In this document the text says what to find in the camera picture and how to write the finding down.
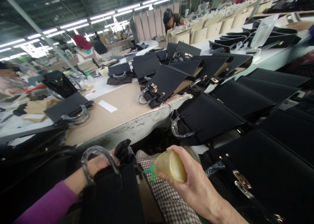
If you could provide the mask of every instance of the glue container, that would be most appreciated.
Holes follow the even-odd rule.
[[[151,165],[149,170],[143,173],[151,172],[151,180],[156,181],[153,176],[158,176],[159,172],[163,172],[170,179],[184,183],[187,179],[187,174],[184,165],[179,157],[179,155],[173,151],[169,150],[157,157],[155,162]]]

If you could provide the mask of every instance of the white paper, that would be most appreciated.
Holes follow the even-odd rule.
[[[106,110],[108,110],[110,113],[118,110],[116,107],[110,105],[109,103],[107,103],[106,101],[103,101],[103,100],[101,100],[98,104],[101,105]]]

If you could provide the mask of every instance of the plastic-wrapped handle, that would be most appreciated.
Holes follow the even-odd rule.
[[[64,119],[64,120],[70,121],[68,123],[68,125],[70,125],[70,126],[72,126],[72,125],[73,126],[78,126],[78,125],[81,125],[81,124],[85,123],[91,117],[91,115],[90,115],[90,113],[87,110],[85,105],[80,105],[80,107],[82,108],[82,111],[77,116],[69,117],[68,115],[63,114],[63,115],[61,115],[61,118]],[[81,122],[79,122],[79,123],[74,123],[73,122],[73,121],[76,121],[77,119],[83,117],[85,114],[86,114],[86,117]]]
[[[141,105],[147,105],[147,104],[149,104],[149,103],[151,102],[151,100],[146,101],[146,102],[142,102],[142,101],[141,101],[141,97],[143,97],[144,94],[145,94],[147,91],[148,91],[148,88],[144,88],[143,91],[141,91],[141,94],[140,94],[139,97],[138,97],[138,103],[140,103]]]
[[[89,185],[95,184],[95,180],[87,168],[88,157],[91,154],[95,154],[95,155],[102,155],[103,154],[103,155],[105,155],[109,164],[113,168],[113,171],[116,174],[117,178],[120,180],[120,184],[121,184],[121,188],[122,188],[121,173],[115,164],[115,160],[116,160],[116,162],[118,162],[119,160],[114,155],[111,155],[107,149],[105,149],[104,147],[101,147],[101,146],[89,147],[82,155],[81,164],[82,164],[82,168],[83,168],[83,171],[84,171],[84,174],[85,174],[85,177],[87,179],[88,184]]]
[[[180,120],[180,117],[176,117],[176,119],[172,122],[171,124],[171,132],[175,137],[178,138],[185,138],[185,137],[190,137],[190,136],[194,136],[195,132],[188,132],[184,135],[179,135],[176,131],[176,127],[178,126],[178,121]]]
[[[112,77],[115,78],[115,79],[120,79],[120,78],[124,78],[126,76],[126,74],[127,74],[127,72],[123,71],[122,75],[115,75],[115,74],[113,74]]]

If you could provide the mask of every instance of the hand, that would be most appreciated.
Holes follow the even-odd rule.
[[[202,217],[212,223],[248,224],[246,220],[215,190],[207,178],[202,166],[195,161],[183,147],[171,146],[180,157],[187,180],[178,183],[163,173],[158,176],[166,180],[182,197],[182,199]]]

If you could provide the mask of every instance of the plastic wrap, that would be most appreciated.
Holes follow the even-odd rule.
[[[123,78],[123,77],[125,77],[125,75],[127,74],[127,72],[126,71],[123,71],[123,74],[122,75],[112,75],[112,77],[113,78],[115,78],[115,79],[120,79],[120,78]]]
[[[88,157],[91,154],[101,156],[102,157],[101,159],[107,160],[107,163],[112,166],[114,173],[116,175],[120,176],[120,179],[121,179],[120,171],[119,171],[119,169],[116,166],[116,164],[119,163],[119,160],[114,155],[110,154],[110,151],[108,151],[104,147],[92,146],[92,147],[89,147],[83,153],[82,158],[81,158],[82,168],[83,168],[84,174],[86,176],[86,179],[88,181],[88,184],[95,184],[94,178],[90,174],[90,172],[88,170],[88,165],[87,165]]]
[[[178,121],[180,120],[180,117],[176,117],[176,119],[172,122],[171,124],[171,132],[172,134],[175,136],[175,137],[178,137],[178,138],[185,138],[185,137],[190,137],[190,136],[194,136],[195,135],[195,132],[188,132],[184,135],[179,135],[177,133],[177,130],[176,130],[176,127],[178,126]]]
[[[151,100],[146,101],[146,102],[142,102],[141,101],[141,97],[143,97],[145,92],[147,92],[147,91],[148,91],[148,88],[144,88],[143,91],[141,91],[141,94],[138,97],[138,103],[140,103],[141,105],[147,105],[147,104],[149,104],[151,102]]]
[[[207,177],[210,177],[211,175],[215,174],[215,172],[217,172],[219,170],[223,170],[225,168],[226,168],[225,164],[221,161],[218,161],[217,163],[215,163],[214,165],[212,165],[208,169],[206,169],[204,172],[205,172]]]

